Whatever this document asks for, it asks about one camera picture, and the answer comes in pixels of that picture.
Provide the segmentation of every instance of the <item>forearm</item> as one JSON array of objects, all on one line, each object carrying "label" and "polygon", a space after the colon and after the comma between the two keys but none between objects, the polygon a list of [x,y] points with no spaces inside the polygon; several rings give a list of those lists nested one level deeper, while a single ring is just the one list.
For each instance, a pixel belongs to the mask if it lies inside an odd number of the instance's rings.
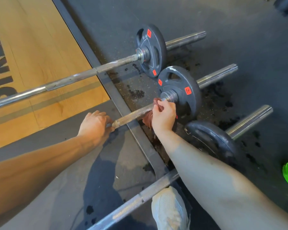
[{"label": "forearm", "polygon": [[0,162],[0,214],[32,201],[58,174],[89,153],[83,137]]},{"label": "forearm", "polygon": [[158,137],[182,181],[221,229],[288,229],[288,214],[241,173],[172,131]]}]

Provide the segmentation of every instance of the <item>wooden platform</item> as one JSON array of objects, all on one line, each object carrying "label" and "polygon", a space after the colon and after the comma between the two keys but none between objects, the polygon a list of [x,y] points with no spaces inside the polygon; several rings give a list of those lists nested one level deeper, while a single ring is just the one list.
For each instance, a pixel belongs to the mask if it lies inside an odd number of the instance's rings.
[{"label": "wooden platform", "polygon": [[[52,0],[0,0],[0,98],[91,69]],[[0,109],[0,147],[109,100],[98,78]]]}]

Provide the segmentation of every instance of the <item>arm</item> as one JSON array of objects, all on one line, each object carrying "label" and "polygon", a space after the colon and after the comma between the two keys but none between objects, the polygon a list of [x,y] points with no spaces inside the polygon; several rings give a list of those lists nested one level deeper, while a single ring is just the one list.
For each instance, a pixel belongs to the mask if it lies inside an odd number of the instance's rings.
[{"label": "arm", "polygon": [[153,109],[153,128],[182,181],[223,230],[288,229],[288,214],[237,170],[172,131],[175,104]]},{"label": "arm", "polygon": [[0,162],[0,214],[31,202],[57,175],[102,145],[112,127],[105,112],[88,113],[76,137]]}]

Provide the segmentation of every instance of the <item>shoe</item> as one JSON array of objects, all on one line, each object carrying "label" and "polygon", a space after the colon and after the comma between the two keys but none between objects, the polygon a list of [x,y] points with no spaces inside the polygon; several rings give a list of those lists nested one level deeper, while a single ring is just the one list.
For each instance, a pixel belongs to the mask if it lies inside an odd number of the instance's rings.
[{"label": "shoe", "polygon": [[151,211],[158,230],[189,230],[190,228],[183,199],[171,186],[153,197]]}]

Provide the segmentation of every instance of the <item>rubber weight plate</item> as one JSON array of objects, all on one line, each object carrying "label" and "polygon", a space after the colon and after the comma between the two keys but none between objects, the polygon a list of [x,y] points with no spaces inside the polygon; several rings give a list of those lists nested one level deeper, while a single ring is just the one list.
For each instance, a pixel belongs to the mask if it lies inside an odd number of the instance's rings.
[{"label": "rubber weight plate", "polygon": [[153,24],[141,28],[136,37],[137,47],[147,47],[150,60],[141,64],[149,77],[157,77],[166,63],[167,50],[160,30]]},{"label": "rubber weight plate", "polygon": [[182,67],[170,66],[163,69],[158,78],[160,94],[173,90],[178,95],[178,101],[176,102],[178,120],[188,122],[194,119],[201,106],[202,99],[200,88],[190,73]]},{"label": "rubber weight plate", "polygon": [[191,121],[185,131],[205,144],[212,156],[233,167],[240,164],[241,154],[234,140],[219,127],[205,121]]}]

